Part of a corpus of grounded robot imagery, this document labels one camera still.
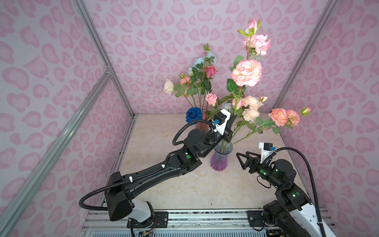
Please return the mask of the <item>red grey glass vase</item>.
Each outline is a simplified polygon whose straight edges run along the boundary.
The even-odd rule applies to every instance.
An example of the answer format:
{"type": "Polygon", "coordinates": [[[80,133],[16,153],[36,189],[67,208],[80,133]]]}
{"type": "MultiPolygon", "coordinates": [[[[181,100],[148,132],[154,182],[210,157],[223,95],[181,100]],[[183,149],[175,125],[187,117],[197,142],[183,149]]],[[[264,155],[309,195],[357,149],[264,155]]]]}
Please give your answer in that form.
{"type": "MultiPolygon", "coordinates": [[[[204,111],[202,111],[202,118],[204,120],[208,120],[209,116],[204,111]]],[[[197,123],[195,128],[203,131],[205,134],[209,131],[209,126],[203,122],[197,123]]]]}

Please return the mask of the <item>purple glass vase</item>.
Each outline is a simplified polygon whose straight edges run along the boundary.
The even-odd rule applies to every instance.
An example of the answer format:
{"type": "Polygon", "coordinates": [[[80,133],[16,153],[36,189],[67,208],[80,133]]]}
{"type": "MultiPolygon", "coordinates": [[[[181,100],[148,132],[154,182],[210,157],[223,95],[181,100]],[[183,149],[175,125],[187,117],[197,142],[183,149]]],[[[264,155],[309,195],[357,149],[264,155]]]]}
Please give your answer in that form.
{"type": "Polygon", "coordinates": [[[214,150],[210,165],[215,171],[223,171],[228,166],[228,155],[232,152],[233,145],[223,140],[214,150]]]}

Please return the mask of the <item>dark blue rose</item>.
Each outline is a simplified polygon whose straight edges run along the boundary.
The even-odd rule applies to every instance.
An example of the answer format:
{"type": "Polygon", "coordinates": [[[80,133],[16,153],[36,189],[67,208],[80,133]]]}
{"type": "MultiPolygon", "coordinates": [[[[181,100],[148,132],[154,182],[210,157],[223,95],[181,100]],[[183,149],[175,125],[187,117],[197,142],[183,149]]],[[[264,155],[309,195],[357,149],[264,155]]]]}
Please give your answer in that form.
{"type": "Polygon", "coordinates": [[[197,119],[202,119],[202,110],[198,107],[188,109],[186,112],[186,122],[190,123],[197,119]]]}

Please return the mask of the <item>peach spray rose stem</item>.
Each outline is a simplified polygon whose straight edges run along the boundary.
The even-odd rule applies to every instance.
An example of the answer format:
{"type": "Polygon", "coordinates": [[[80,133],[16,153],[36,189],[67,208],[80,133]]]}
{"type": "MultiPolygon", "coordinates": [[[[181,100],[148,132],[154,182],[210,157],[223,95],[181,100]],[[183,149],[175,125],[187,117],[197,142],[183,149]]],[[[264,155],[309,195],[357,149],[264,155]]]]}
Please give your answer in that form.
{"type": "Polygon", "coordinates": [[[237,115],[237,122],[233,129],[233,145],[250,137],[253,134],[263,133],[264,130],[263,120],[260,117],[260,108],[263,106],[262,100],[252,96],[247,96],[245,98],[239,97],[235,99],[236,103],[238,103],[239,100],[243,100],[244,105],[238,110],[234,110],[232,106],[234,115],[237,115]],[[243,127],[247,127],[249,131],[243,138],[236,138],[237,134],[243,127]]]}

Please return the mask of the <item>cream white rose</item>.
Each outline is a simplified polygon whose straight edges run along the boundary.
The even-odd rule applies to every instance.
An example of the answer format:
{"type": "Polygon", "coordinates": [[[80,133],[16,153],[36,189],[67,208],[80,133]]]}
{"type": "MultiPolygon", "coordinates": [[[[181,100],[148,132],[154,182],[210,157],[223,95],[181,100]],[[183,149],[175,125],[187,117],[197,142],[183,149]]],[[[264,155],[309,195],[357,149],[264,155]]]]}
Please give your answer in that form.
{"type": "Polygon", "coordinates": [[[189,94],[187,92],[186,84],[173,83],[170,79],[167,79],[163,86],[164,93],[168,95],[174,95],[176,98],[183,97],[193,107],[193,103],[189,101],[189,94]]]}

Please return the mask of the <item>pale blue white rose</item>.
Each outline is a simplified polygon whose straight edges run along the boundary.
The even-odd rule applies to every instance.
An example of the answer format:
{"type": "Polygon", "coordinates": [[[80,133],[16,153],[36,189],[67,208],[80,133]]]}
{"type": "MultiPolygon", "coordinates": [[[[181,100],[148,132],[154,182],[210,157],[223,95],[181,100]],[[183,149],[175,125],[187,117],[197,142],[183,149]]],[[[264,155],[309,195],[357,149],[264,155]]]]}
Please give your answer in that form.
{"type": "Polygon", "coordinates": [[[193,76],[192,67],[189,67],[189,68],[187,69],[187,75],[189,75],[189,76],[193,76]]]}

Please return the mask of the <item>small magenta rose bud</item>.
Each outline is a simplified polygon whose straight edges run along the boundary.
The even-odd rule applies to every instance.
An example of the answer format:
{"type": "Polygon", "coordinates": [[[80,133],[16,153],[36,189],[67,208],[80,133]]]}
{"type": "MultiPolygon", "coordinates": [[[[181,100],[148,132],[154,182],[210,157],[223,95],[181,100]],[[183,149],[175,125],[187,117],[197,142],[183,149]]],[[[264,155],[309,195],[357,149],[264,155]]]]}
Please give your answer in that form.
{"type": "Polygon", "coordinates": [[[211,93],[211,90],[212,90],[210,81],[214,78],[217,71],[214,66],[209,66],[209,67],[206,67],[205,73],[206,73],[206,80],[204,81],[204,87],[206,89],[207,94],[209,94],[211,93]]]}

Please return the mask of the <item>small pink spray rose stem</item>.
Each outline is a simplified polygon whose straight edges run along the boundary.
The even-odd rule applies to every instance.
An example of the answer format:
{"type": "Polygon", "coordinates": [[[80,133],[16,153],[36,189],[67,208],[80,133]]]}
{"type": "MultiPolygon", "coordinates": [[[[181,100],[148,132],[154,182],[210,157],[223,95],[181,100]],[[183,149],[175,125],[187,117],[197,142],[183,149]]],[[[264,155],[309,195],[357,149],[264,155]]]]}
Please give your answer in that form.
{"type": "Polygon", "coordinates": [[[231,104],[232,113],[232,100],[247,97],[247,89],[256,86],[263,75],[260,59],[267,55],[272,43],[268,35],[258,33],[260,27],[261,22],[253,18],[245,29],[238,30],[238,33],[244,37],[242,46],[246,51],[246,57],[235,59],[235,64],[231,69],[231,78],[227,80],[227,90],[231,93],[228,102],[231,104]]]}

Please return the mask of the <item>red pink rose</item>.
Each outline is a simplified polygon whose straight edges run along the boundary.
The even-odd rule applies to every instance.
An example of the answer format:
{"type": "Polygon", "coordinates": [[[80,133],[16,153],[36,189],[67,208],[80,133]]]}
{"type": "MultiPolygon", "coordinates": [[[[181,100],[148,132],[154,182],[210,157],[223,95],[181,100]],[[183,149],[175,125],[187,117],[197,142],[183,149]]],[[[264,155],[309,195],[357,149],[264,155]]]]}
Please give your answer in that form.
{"type": "Polygon", "coordinates": [[[244,101],[243,100],[239,100],[238,103],[236,103],[236,99],[232,100],[232,106],[233,106],[234,110],[240,109],[243,105],[244,105],[244,101]]]}

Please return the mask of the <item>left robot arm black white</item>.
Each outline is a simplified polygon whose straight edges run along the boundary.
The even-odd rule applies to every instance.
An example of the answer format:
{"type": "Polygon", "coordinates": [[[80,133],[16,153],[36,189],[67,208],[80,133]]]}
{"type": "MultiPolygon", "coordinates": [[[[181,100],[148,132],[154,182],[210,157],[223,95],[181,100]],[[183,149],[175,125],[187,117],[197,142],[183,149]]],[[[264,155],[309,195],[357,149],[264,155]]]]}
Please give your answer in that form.
{"type": "Polygon", "coordinates": [[[110,220],[118,221],[131,214],[133,208],[137,206],[132,200],[145,190],[199,167],[202,164],[200,158],[205,158],[221,141],[231,141],[233,134],[231,128],[235,119],[236,116],[232,115],[218,124],[225,127],[224,134],[213,131],[214,125],[211,121],[198,119],[197,123],[204,123],[211,130],[204,133],[199,129],[193,129],[186,139],[179,142],[177,140],[179,136],[194,123],[189,122],[177,132],[172,141],[174,146],[182,144],[183,147],[170,152],[163,162],[129,175],[121,175],[118,171],[113,173],[107,182],[110,189],[105,191],[110,220]]]}

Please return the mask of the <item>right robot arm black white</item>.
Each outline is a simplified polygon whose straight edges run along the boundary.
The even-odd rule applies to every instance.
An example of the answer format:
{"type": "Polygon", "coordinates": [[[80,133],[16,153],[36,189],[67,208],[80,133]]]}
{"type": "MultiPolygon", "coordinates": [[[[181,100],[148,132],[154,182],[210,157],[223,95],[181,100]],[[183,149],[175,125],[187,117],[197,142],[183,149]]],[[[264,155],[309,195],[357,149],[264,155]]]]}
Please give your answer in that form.
{"type": "Polygon", "coordinates": [[[258,154],[237,153],[243,170],[258,174],[275,188],[276,199],[264,205],[262,216],[252,223],[277,226],[286,237],[334,237],[336,234],[322,220],[318,205],[295,183],[297,175],[287,160],[266,165],[258,154]]]}

